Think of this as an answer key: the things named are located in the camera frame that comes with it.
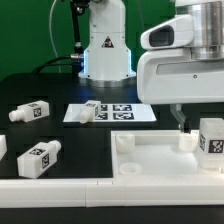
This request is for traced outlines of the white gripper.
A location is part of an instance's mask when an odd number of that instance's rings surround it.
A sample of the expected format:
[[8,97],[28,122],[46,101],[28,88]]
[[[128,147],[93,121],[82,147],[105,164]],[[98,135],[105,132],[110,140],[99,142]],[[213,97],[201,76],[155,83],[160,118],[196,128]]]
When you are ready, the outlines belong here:
[[145,104],[171,104],[180,131],[190,134],[181,104],[224,102],[224,59],[192,60],[187,48],[147,51],[138,62],[137,93]]

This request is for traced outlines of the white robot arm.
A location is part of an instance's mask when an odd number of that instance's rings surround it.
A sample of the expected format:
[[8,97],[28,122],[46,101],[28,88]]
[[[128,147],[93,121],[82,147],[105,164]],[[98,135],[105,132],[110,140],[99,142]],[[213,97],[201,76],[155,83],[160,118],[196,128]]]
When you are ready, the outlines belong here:
[[224,0],[174,2],[172,19],[141,34],[145,53],[133,71],[122,0],[73,0],[76,15],[90,9],[90,43],[77,41],[74,57],[84,62],[81,82],[116,87],[135,79],[140,101],[168,104],[188,132],[182,105],[224,102]]

